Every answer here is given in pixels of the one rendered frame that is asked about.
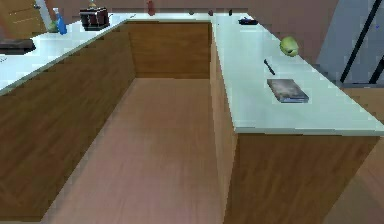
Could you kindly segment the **wooden door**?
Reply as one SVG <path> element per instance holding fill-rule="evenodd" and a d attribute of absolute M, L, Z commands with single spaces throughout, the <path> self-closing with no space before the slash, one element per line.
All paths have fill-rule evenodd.
<path fill-rule="evenodd" d="M 46 32 L 36 0 L 0 0 L 0 25 L 12 39 L 29 39 Z"/>

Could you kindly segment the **black toaster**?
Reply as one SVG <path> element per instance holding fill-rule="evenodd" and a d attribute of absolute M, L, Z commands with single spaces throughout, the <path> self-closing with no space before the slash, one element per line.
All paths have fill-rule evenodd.
<path fill-rule="evenodd" d="M 81 9 L 79 15 L 86 31 L 100 31 L 110 25 L 105 7 Z"/>

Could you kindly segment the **grey book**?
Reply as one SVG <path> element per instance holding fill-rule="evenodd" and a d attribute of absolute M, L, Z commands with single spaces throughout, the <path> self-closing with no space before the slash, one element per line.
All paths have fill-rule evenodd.
<path fill-rule="evenodd" d="M 268 79 L 267 84 L 280 103 L 307 103 L 308 95 L 293 79 Z"/>

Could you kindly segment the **wooden kitchen counter white top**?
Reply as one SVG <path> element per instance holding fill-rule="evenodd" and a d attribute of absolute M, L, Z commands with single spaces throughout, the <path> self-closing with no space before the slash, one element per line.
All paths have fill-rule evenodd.
<path fill-rule="evenodd" d="M 238 20 L 116 13 L 0 55 L 0 220 L 41 221 L 69 187 L 62 224 L 322 224 L 384 124 Z"/>

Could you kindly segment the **grey refrigerator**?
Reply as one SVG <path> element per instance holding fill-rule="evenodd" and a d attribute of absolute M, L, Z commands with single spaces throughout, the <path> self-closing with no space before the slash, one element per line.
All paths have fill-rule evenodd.
<path fill-rule="evenodd" d="M 377 84 L 340 82 L 340 77 L 362 28 L 363 20 L 368 14 L 365 8 L 366 2 L 360 0 L 339 0 L 336 5 L 316 66 L 326 78 L 337 85 L 366 86 L 384 84 L 384 71 L 380 76 L 382 82 Z"/>

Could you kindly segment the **black stove burner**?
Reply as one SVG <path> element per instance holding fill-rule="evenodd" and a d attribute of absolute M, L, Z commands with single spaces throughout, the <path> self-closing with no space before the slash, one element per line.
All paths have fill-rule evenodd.
<path fill-rule="evenodd" d="M 36 49 L 32 39 L 4 39 L 0 40 L 0 54 L 24 55 Z"/>

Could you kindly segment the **black pen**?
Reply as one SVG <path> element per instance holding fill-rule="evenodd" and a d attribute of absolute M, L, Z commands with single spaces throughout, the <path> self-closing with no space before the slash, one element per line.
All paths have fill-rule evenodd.
<path fill-rule="evenodd" d="M 267 68 L 268 68 L 268 70 L 270 71 L 270 73 L 271 73 L 272 75 L 276 75 L 275 72 L 274 72 L 274 70 L 272 69 L 272 67 L 269 65 L 268 61 L 267 61 L 266 59 L 264 59 L 263 62 L 264 62 L 264 64 L 267 66 Z"/>

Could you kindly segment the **green lettuce head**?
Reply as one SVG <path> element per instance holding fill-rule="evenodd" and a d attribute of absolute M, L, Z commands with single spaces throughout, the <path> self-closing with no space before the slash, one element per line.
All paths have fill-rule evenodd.
<path fill-rule="evenodd" d="M 298 51 L 299 51 L 298 43 L 291 36 L 284 37 L 281 40 L 279 46 L 280 46 L 281 52 L 284 53 L 286 56 L 295 57 L 298 54 Z"/>

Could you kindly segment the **blue spray bottle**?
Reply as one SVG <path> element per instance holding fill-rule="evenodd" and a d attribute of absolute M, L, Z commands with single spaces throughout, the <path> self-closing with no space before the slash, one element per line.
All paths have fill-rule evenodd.
<path fill-rule="evenodd" d="M 55 16 L 56 16 L 56 27 L 57 27 L 58 32 L 61 35 L 66 34 L 67 33 L 66 24 L 65 24 L 65 22 L 63 20 L 63 17 L 61 16 L 61 14 L 59 12 L 59 9 L 58 8 L 54 8 L 53 11 L 54 11 Z"/>

